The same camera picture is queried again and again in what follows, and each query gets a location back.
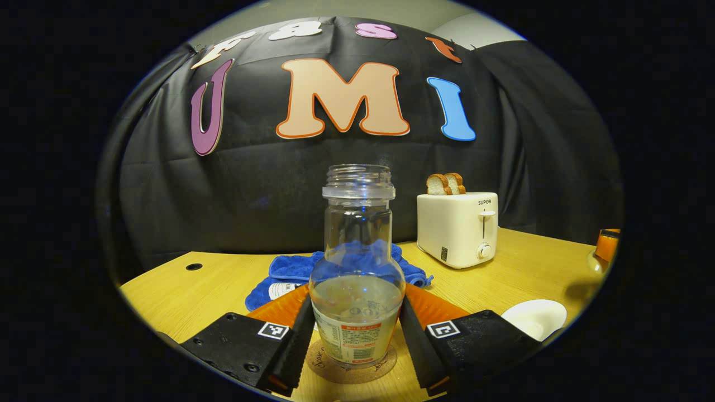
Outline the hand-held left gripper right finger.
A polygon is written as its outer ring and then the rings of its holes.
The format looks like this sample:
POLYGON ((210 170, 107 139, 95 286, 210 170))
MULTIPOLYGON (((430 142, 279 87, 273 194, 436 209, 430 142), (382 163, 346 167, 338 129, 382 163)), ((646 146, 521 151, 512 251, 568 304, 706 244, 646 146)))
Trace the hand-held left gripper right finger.
POLYGON ((498 313, 468 313, 412 284, 406 284, 400 323, 429 396, 475 391, 541 349, 540 341, 498 313))

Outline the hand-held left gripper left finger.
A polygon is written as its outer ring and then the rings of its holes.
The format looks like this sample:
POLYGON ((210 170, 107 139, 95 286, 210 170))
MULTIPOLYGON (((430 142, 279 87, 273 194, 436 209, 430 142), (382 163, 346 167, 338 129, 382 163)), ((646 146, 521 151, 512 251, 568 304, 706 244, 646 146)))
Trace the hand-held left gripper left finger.
POLYGON ((246 386, 290 397, 314 323, 311 296, 302 285, 247 315, 225 313, 181 346, 246 386))

